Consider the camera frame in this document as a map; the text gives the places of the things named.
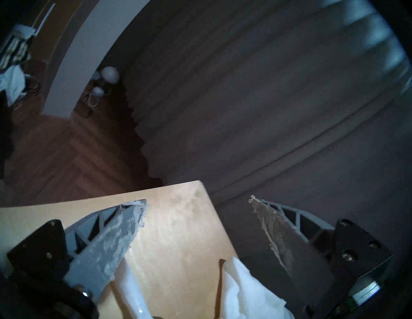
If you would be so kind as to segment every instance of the white wall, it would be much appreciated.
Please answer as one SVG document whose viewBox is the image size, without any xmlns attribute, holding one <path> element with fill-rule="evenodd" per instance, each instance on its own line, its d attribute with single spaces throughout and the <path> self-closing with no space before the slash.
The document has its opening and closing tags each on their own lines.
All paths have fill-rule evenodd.
<svg viewBox="0 0 412 319">
<path fill-rule="evenodd" d="M 119 36 L 99 68 L 114 66 L 123 74 L 188 1 L 150 0 Z"/>
<path fill-rule="evenodd" d="M 46 97 L 43 113 L 69 117 L 91 75 L 149 0 L 100 0 L 74 37 Z"/>
</svg>

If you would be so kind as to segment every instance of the white fabric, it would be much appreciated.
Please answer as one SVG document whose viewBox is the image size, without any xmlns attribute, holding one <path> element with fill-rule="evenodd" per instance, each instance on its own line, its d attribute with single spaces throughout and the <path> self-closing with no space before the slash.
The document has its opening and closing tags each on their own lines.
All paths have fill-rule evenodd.
<svg viewBox="0 0 412 319">
<path fill-rule="evenodd" d="M 26 86 L 23 70 L 13 65 L 0 75 L 0 92 L 5 90 L 8 105 L 13 105 Z"/>
<path fill-rule="evenodd" d="M 220 319 L 294 319 L 286 301 L 276 296 L 242 262 L 232 257 L 222 268 Z"/>
<path fill-rule="evenodd" d="M 34 34 L 36 29 L 32 28 L 32 27 L 25 26 L 23 24 L 15 24 L 14 27 L 13 27 L 13 31 L 18 32 L 22 39 L 28 40 Z"/>
</svg>

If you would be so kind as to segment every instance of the white tissue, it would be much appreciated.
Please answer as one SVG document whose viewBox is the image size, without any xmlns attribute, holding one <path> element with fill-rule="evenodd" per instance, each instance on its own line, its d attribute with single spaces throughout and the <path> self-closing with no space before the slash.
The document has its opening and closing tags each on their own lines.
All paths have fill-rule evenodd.
<svg viewBox="0 0 412 319">
<path fill-rule="evenodd" d="M 276 296 L 242 262 L 232 257 L 222 267 L 220 319 L 294 319 Z"/>
<path fill-rule="evenodd" d="M 13 65 L 0 75 L 0 92 L 6 90 L 7 104 L 9 106 L 17 100 L 26 86 L 23 70 L 19 65 Z"/>
</svg>

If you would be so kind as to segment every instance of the white cable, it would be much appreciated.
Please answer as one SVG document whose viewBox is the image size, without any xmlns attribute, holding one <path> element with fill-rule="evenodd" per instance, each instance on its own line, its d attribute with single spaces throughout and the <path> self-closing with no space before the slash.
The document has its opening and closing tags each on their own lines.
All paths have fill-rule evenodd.
<svg viewBox="0 0 412 319">
<path fill-rule="evenodd" d="M 89 98 L 87 99 L 87 105 L 89 106 L 89 107 L 95 107 L 97 104 L 99 104 L 99 101 L 100 101 L 100 97 L 99 96 L 97 96 L 96 95 L 96 98 L 97 98 L 97 102 L 96 102 L 96 104 L 95 105 L 90 105 L 90 97 L 92 96 L 92 95 L 94 95 L 94 94 L 92 94 L 93 92 L 90 92 L 88 95 L 89 95 Z"/>
<path fill-rule="evenodd" d="M 47 5 L 49 4 L 50 0 L 47 0 L 47 3 L 44 5 L 43 9 L 40 11 L 39 15 L 36 17 L 35 21 L 33 22 L 33 25 L 31 26 L 32 28 L 34 28 L 34 25 L 37 22 L 37 19 L 39 19 L 39 17 L 41 16 L 41 14 L 43 13 L 43 10 L 45 7 L 47 7 Z"/>
<path fill-rule="evenodd" d="M 109 88 L 109 93 L 103 94 L 103 96 L 107 96 L 112 92 L 112 88 Z"/>
<path fill-rule="evenodd" d="M 117 267 L 113 285 L 122 296 L 122 300 L 133 319 L 153 319 L 147 308 L 139 283 L 133 276 L 133 272 L 124 258 Z"/>
<path fill-rule="evenodd" d="M 43 23 L 46 21 L 47 17 L 49 16 L 50 12 L 52 11 L 52 9 L 54 8 L 55 5 L 56 5 L 56 4 L 53 3 L 53 4 L 51 5 L 50 9 L 47 11 L 47 13 L 46 13 L 46 15 L 44 16 L 42 22 L 40 23 L 39 27 L 37 28 L 37 31 L 34 33 L 34 36 L 35 36 L 35 37 L 39 34 L 40 29 L 41 29 L 42 26 L 43 26 Z"/>
</svg>

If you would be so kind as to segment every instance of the white ball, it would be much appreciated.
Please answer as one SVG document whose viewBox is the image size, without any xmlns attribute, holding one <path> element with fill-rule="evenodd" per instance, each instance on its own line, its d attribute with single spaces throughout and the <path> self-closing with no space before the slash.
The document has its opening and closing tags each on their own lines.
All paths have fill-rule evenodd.
<svg viewBox="0 0 412 319">
<path fill-rule="evenodd" d="M 104 91 L 103 91 L 102 88 L 99 88 L 98 86 L 95 86 L 93 88 L 93 95 L 102 97 L 104 95 Z"/>
<path fill-rule="evenodd" d="M 102 78 L 110 84 L 116 84 L 117 82 L 119 82 L 119 71 L 112 66 L 107 66 L 103 68 L 100 71 L 100 74 Z"/>
</svg>

